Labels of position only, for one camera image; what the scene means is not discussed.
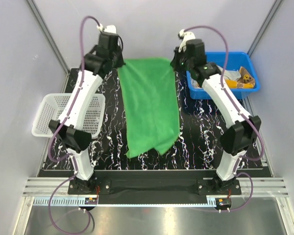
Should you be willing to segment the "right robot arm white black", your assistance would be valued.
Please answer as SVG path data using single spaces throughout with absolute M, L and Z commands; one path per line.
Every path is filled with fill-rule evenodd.
M 208 182 L 212 191 L 224 194 L 234 184 L 238 165 L 248 148 L 255 143 L 261 120 L 242 107 L 222 78 L 218 66 L 207 61 L 201 39 L 184 39 L 174 49 L 171 66 L 175 71 L 189 72 L 209 94 L 225 120 L 227 130 L 220 138 L 221 161 L 215 176 Z

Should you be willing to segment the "brown yellow towel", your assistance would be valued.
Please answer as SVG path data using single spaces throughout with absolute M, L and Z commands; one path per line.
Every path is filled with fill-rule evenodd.
M 255 79 L 247 71 L 246 68 L 240 67 L 238 70 L 241 74 L 241 78 L 236 81 L 225 80 L 229 88 L 231 89 L 253 89 L 255 87 Z

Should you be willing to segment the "green microfiber towel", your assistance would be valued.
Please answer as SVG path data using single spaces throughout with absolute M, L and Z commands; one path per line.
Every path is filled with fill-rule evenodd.
M 129 159 L 155 149 L 165 154 L 179 136 L 175 73 L 167 58 L 126 59 L 118 69 Z

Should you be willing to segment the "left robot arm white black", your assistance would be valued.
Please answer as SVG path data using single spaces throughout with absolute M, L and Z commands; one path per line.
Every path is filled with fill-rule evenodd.
M 101 32 L 98 43 L 89 53 L 81 54 L 80 71 L 69 102 L 58 120 L 50 120 L 52 140 L 60 140 L 70 158 L 74 174 L 73 185 L 86 194 L 97 190 L 88 147 L 92 135 L 83 130 L 84 119 L 91 100 L 103 79 L 112 69 L 124 65 L 123 41 L 116 32 Z

